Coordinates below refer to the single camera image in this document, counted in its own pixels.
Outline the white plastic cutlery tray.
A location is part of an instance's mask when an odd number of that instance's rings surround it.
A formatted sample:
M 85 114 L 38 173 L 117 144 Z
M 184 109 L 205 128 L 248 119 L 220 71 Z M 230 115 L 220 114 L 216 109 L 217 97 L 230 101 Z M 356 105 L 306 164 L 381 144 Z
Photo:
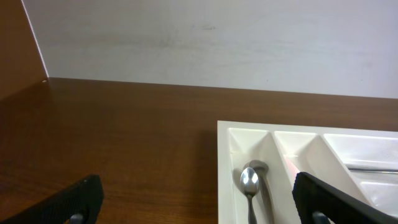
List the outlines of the white plastic cutlery tray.
M 247 223 L 248 202 L 239 180 L 244 166 L 269 166 L 266 183 L 275 223 L 298 223 L 283 155 L 352 197 L 397 216 L 397 174 L 351 172 L 348 167 L 397 170 L 397 133 L 362 129 L 218 122 L 218 221 Z M 259 223 L 268 223 L 261 193 L 253 200 Z

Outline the steel fork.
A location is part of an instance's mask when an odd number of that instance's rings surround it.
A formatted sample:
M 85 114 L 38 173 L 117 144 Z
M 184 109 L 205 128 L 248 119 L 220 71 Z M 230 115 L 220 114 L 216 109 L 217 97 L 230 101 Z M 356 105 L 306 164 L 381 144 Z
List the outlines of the steel fork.
M 382 173 L 382 174 L 398 174 L 397 170 L 394 169 L 370 169 L 370 168 L 359 168 L 359 167 L 348 167 L 351 172 L 371 172 L 371 173 Z

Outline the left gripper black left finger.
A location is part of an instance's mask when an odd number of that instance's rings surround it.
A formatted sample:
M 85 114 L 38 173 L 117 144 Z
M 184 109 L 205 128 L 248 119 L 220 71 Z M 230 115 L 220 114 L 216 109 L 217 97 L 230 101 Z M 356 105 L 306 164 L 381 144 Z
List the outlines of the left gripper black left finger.
M 101 178 L 91 174 L 2 223 L 96 223 L 103 199 Z

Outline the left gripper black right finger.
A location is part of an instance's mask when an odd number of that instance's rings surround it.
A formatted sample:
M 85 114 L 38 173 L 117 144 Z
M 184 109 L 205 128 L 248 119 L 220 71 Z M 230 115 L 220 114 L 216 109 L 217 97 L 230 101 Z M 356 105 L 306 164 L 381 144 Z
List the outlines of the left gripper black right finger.
M 296 175 L 292 191 L 302 224 L 397 224 L 387 215 L 307 172 Z

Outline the pink plastic knife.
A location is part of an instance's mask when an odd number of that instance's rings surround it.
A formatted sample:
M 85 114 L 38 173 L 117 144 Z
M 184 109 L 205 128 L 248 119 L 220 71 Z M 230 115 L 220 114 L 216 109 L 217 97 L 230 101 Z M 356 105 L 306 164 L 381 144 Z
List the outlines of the pink plastic knife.
M 285 167 L 285 171 L 287 173 L 287 177 L 289 179 L 289 182 L 291 184 L 291 186 L 294 185 L 295 179 L 297 174 L 300 172 L 300 170 L 297 168 L 297 166 L 292 162 L 292 160 L 283 155 L 283 162 L 284 162 L 284 167 Z

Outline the small steel teaspoon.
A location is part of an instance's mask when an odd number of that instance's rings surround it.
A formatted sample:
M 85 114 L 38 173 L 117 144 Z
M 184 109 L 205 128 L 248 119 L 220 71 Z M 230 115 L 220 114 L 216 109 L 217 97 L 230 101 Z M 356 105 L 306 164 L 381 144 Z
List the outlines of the small steel teaspoon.
M 239 184 L 248 201 L 248 223 L 257 224 L 257 219 L 252 204 L 253 198 L 259 191 L 259 177 L 256 171 L 251 167 L 245 168 L 241 173 Z
M 252 160 L 251 162 L 248 162 L 244 168 L 250 167 L 256 171 L 256 174 L 259 176 L 259 186 L 260 186 L 260 192 L 261 192 L 261 197 L 262 201 L 264 204 L 264 210 L 266 212 L 267 216 L 267 222 L 268 224 L 274 224 L 274 214 L 272 210 L 272 199 L 270 196 L 269 188 L 266 183 L 266 175 L 269 171 L 269 166 L 260 160 Z

